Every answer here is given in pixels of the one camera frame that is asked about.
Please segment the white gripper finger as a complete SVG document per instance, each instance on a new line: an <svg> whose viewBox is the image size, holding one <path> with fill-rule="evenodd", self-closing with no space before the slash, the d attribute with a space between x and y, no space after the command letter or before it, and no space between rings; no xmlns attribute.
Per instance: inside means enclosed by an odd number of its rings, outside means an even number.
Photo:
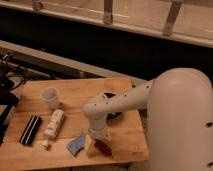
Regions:
<svg viewBox="0 0 213 171"><path fill-rule="evenodd" d="M89 135L85 136L85 144L84 144L84 149L86 153L89 153L92 146L95 144L95 140L91 138Z"/></svg>
<svg viewBox="0 0 213 171"><path fill-rule="evenodd" d="M106 141L106 142L112 141L112 136L111 136L110 133L107 133L107 134L106 134L106 136L104 137L104 141Z"/></svg>

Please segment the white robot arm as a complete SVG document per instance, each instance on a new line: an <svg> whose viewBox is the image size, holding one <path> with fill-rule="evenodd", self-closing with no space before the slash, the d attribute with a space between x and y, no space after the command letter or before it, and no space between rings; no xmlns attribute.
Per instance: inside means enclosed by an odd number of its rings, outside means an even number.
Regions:
<svg viewBox="0 0 213 171"><path fill-rule="evenodd" d="M194 68L174 68L123 94L83 107L90 135L107 135L106 115L147 107L150 171L213 171L213 85Z"/></svg>

